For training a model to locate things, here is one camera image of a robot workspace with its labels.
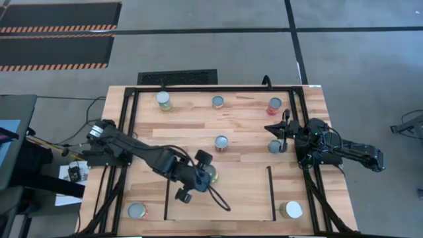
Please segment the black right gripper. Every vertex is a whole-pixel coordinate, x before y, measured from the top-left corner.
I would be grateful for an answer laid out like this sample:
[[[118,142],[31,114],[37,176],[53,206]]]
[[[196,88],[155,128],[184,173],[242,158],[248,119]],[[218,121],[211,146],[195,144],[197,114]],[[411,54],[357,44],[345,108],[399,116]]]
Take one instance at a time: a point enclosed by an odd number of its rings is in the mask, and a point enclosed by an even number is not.
[[[294,139],[299,131],[299,122],[297,120],[289,120],[290,115],[290,110],[284,110],[281,122],[264,127],[275,137],[282,139],[282,148],[280,150],[282,153],[286,152],[288,149],[287,139]]]

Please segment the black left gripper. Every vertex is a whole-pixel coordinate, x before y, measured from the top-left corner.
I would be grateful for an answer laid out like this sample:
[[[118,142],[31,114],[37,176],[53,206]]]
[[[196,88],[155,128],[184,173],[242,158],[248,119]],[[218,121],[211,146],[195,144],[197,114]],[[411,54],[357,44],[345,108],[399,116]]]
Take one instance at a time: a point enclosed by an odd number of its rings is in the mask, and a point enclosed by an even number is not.
[[[175,194],[175,199],[188,204],[192,195],[191,190],[205,192],[212,181],[211,175],[204,169],[211,164],[212,155],[204,150],[198,150],[195,157],[198,163],[189,164],[191,158],[184,156],[177,162],[174,177],[176,181],[181,182],[183,186],[179,188]]]

